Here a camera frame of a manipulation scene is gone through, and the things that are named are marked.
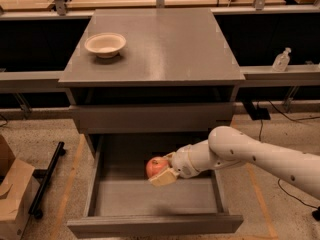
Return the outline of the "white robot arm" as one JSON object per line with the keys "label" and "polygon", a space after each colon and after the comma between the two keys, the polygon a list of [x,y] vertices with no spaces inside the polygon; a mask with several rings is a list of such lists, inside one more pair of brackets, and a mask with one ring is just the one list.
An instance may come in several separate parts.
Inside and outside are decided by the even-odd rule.
{"label": "white robot arm", "polygon": [[189,144],[146,165],[154,186],[188,179],[208,170],[251,163],[305,193],[320,198],[320,156],[255,140],[229,127],[214,128],[208,138]]}

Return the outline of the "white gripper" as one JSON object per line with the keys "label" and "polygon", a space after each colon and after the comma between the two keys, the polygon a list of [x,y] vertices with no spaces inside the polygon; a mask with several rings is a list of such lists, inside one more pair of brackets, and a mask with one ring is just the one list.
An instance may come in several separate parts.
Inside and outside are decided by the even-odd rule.
{"label": "white gripper", "polygon": [[172,168],[167,168],[149,179],[156,187],[174,183],[178,176],[188,179],[198,176],[201,172],[213,170],[217,158],[209,147],[208,141],[189,144],[176,152],[168,153],[165,159],[171,160]]}

